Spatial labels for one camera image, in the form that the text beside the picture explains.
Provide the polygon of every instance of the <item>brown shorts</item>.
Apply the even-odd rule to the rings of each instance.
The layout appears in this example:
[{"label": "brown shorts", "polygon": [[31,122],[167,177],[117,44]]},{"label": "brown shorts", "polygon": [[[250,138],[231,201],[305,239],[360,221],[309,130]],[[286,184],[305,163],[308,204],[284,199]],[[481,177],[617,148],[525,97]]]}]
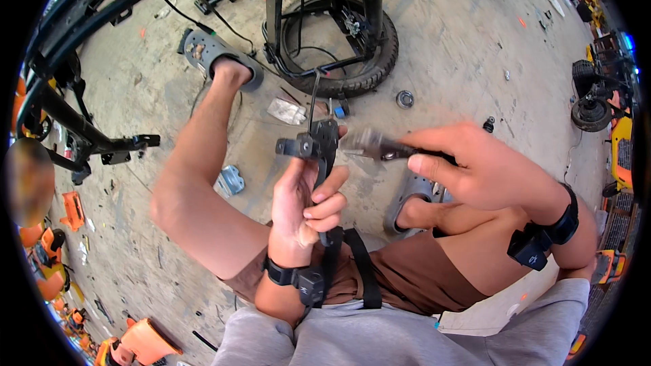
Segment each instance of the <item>brown shorts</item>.
[{"label": "brown shorts", "polygon": [[[223,280],[242,299],[253,302],[262,279],[264,248],[237,276]],[[321,261],[323,246],[314,245],[312,263]],[[460,312],[488,298],[454,267],[432,231],[421,232],[370,252],[382,301],[417,314]],[[342,244],[337,272],[324,304],[362,298],[362,281],[350,247]]]}]

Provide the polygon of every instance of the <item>finger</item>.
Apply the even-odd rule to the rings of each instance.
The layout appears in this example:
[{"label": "finger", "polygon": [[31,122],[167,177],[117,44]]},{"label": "finger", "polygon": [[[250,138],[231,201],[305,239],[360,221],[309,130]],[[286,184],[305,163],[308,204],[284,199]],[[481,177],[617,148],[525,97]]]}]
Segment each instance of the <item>finger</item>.
[{"label": "finger", "polygon": [[407,167],[416,174],[420,174],[437,183],[441,183],[445,188],[449,188],[454,193],[455,186],[466,175],[463,168],[452,166],[441,157],[426,156],[416,154],[409,158]]},{"label": "finger", "polygon": [[346,135],[346,133],[348,133],[348,126],[339,126],[338,130],[339,130],[339,138],[341,139]]},{"label": "finger", "polygon": [[335,214],[348,205],[346,196],[341,192],[321,202],[319,205],[303,209],[303,217],[306,219],[324,219]]},{"label": "finger", "polygon": [[472,122],[457,123],[456,125],[431,127],[417,130],[399,139],[400,143],[419,149],[443,151],[454,156],[454,152],[464,147],[463,141],[467,136],[476,136],[479,128]]},{"label": "finger", "polygon": [[292,157],[289,161],[289,166],[285,170],[280,180],[276,183],[275,187],[283,190],[296,188],[298,181],[301,179],[303,170],[305,169],[305,160],[297,157]]},{"label": "finger", "polygon": [[339,222],[341,222],[341,214],[337,212],[324,219],[310,219],[305,224],[317,232],[328,232],[335,229]]},{"label": "finger", "polygon": [[330,171],[330,175],[325,178],[325,181],[320,186],[316,187],[316,190],[312,193],[312,200],[314,203],[320,203],[326,198],[329,198],[337,191],[339,188],[346,182],[348,176],[350,175],[350,170],[346,166],[337,166]]}]

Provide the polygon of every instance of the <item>black strap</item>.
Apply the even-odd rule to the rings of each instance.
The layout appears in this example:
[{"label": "black strap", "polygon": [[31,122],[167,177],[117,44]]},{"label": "black strap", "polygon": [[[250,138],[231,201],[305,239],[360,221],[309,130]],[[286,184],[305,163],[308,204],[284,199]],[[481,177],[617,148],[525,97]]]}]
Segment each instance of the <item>black strap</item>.
[{"label": "black strap", "polygon": [[341,250],[341,242],[344,237],[344,228],[337,226],[330,232],[330,240],[332,244],[325,248],[323,258],[321,259],[321,268],[323,269],[323,299],[314,305],[314,308],[321,308],[323,300],[328,296],[328,290],[332,285],[332,280],[335,278],[337,272],[337,262],[339,260],[339,251]]},{"label": "black strap", "polygon": [[382,307],[382,294],[379,291],[378,280],[373,272],[373,265],[370,261],[369,251],[364,246],[362,238],[356,229],[344,231],[344,241],[353,251],[355,264],[362,277],[364,285],[364,309],[378,309]]}]

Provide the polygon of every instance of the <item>concrete floor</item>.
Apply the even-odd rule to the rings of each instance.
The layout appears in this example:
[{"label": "concrete floor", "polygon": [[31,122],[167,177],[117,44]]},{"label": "concrete floor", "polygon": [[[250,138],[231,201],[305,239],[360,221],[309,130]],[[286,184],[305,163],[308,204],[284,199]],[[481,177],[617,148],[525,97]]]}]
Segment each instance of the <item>concrete floor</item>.
[{"label": "concrete floor", "polygon": [[[294,0],[284,0],[284,5]],[[494,135],[562,179],[568,150],[579,141],[579,131],[570,121],[569,99],[574,90],[571,63],[585,57],[591,41],[589,29],[578,14],[563,6],[561,17],[547,0],[383,0],[400,38],[400,55],[389,78],[371,92],[350,102],[350,128],[374,125],[400,136],[408,130],[445,125],[461,120],[483,123],[497,119]],[[160,134],[161,146],[147,151],[141,160],[133,155],[127,164],[102,166],[94,156],[91,175],[82,186],[73,187],[70,173],[56,168],[57,192],[77,190],[96,231],[83,226],[67,230],[67,260],[75,270],[90,311],[97,295],[115,320],[110,326],[99,314],[87,329],[96,341],[108,333],[121,336],[127,311],[135,318],[150,317],[162,327],[185,354],[170,356],[191,364],[208,364],[214,353],[192,334],[197,330],[218,345],[224,322],[235,305],[245,305],[211,273],[170,242],[149,217],[151,187],[175,139],[188,121],[192,103],[202,89],[199,71],[189,67],[176,53],[178,41],[190,23],[172,12],[154,19],[164,3],[143,0],[134,15],[118,25],[104,26],[81,49],[85,101],[96,126],[109,137]],[[213,16],[203,17],[193,0],[178,0],[178,7],[215,28],[229,43],[248,52],[248,44]],[[553,26],[545,32],[538,24],[535,8],[551,10]],[[265,17],[264,0],[222,2],[218,10],[259,50],[263,44],[260,23]],[[524,27],[518,20],[524,21]],[[304,45],[319,44],[304,36]],[[510,71],[510,80],[504,78]],[[226,164],[235,164],[246,189],[229,201],[254,220],[270,219],[273,184],[287,159],[277,158],[273,144],[278,137],[294,137],[301,131],[266,113],[266,108],[287,83],[266,74],[254,94],[236,98]],[[401,110],[395,94],[410,90],[415,106]],[[583,133],[572,152],[567,180],[590,208],[599,205],[606,178],[605,134]],[[56,139],[57,133],[50,136]],[[344,186],[349,207],[344,222],[353,220],[363,232],[387,238],[382,231],[384,210],[404,168],[404,162],[377,166],[339,154],[339,164],[351,169]],[[114,189],[110,189],[113,180]],[[53,218],[63,216],[62,199],[53,204]],[[81,264],[77,251],[81,235],[88,235],[88,263]],[[460,314],[446,314],[443,332],[490,335],[509,319],[515,304],[521,311],[539,297],[555,279],[557,267],[550,263],[541,273],[530,273],[515,285]]]}]

